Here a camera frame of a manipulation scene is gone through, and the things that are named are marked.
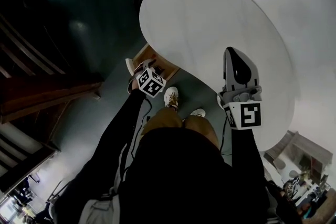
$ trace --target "dark green floor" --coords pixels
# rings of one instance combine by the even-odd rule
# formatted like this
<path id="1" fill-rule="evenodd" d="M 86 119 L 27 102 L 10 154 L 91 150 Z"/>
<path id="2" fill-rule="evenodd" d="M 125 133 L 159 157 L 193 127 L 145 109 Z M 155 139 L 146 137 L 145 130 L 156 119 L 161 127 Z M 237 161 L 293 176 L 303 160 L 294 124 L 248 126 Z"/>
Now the dark green floor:
<path id="1" fill-rule="evenodd" d="M 100 72 L 106 81 L 99 101 L 77 100 L 60 122 L 54 142 L 61 153 L 42 167 L 40 174 L 48 183 L 35 190 L 42 197 L 48 196 L 64 177 L 73 177 L 92 156 L 103 131 L 128 97 L 130 75 L 125 58 L 132 58 L 146 44 L 133 0 L 49 1 L 68 18 L 73 39 L 70 45 L 60 44 L 60 49 L 72 57 L 70 62 L 78 61 L 83 70 Z M 179 115 L 184 118 L 194 109 L 204 108 L 221 142 L 225 114 L 217 105 L 216 93 L 184 70 L 171 79 L 168 86 L 172 85 L 180 91 Z M 163 94 L 151 101 L 153 115 L 164 106 Z M 144 102 L 139 121 L 147 109 Z M 230 131 L 226 133 L 223 153 L 231 153 Z M 225 156 L 225 161 L 231 164 L 231 156 Z"/>

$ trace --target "curved tabletop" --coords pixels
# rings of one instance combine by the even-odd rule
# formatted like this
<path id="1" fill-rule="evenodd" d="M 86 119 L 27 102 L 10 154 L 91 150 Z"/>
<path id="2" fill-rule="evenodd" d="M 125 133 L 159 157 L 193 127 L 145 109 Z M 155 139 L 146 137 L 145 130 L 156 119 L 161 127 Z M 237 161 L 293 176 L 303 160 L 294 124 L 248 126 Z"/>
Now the curved tabletop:
<path id="1" fill-rule="evenodd" d="M 244 52 L 258 67 L 262 127 L 260 151 L 285 135 L 294 112 L 293 72 L 284 42 L 252 0 L 143 0 L 140 26 L 164 58 L 220 92 L 226 47 Z"/>

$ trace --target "white wall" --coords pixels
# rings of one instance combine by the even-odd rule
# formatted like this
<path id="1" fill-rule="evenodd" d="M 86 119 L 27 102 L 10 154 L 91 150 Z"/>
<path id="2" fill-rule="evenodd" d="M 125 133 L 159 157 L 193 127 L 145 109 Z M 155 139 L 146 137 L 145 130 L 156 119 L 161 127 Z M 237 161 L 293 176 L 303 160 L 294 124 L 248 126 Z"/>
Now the white wall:
<path id="1" fill-rule="evenodd" d="M 336 0 L 253 1 L 281 34 L 298 80 L 290 129 L 335 155 Z M 334 163 L 329 183 L 336 187 Z"/>

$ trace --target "hand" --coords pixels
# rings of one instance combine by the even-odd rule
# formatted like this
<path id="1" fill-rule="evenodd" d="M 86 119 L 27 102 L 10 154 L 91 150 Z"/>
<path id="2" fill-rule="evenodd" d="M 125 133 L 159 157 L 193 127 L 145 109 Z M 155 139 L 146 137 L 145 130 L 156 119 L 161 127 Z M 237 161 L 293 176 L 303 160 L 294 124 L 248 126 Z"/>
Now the hand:
<path id="1" fill-rule="evenodd" d="M 132 90 L 138 89 L 138 88 L 139 88 L 138 81 L 136 79 L 133 79 L 133 81 L 132 81 Z"/>

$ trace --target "black sleeve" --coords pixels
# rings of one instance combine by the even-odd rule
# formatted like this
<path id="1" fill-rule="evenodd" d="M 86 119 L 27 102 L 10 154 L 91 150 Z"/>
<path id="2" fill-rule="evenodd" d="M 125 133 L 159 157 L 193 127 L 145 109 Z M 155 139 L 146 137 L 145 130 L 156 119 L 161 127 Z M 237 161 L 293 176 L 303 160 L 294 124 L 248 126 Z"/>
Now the black sleeve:
<path id="1" fill-rule="evenodd" d="M 119 155 L 132 140 L 145 94 L 132 91 L 118 114 L 104 131 L 96 151 L 56 201 L 56 223 L 78 223 L 88 200 L 98 199 L 113 186 Z"/>
<path id="2" fill-rule="evenodd" d="M 242 217 L 246 218 L 246 223 L 266 223 L 269 200 L 265 172 L 251 129 L 232 130 L 232 151 L 237 196 L 249 198 Z"/>

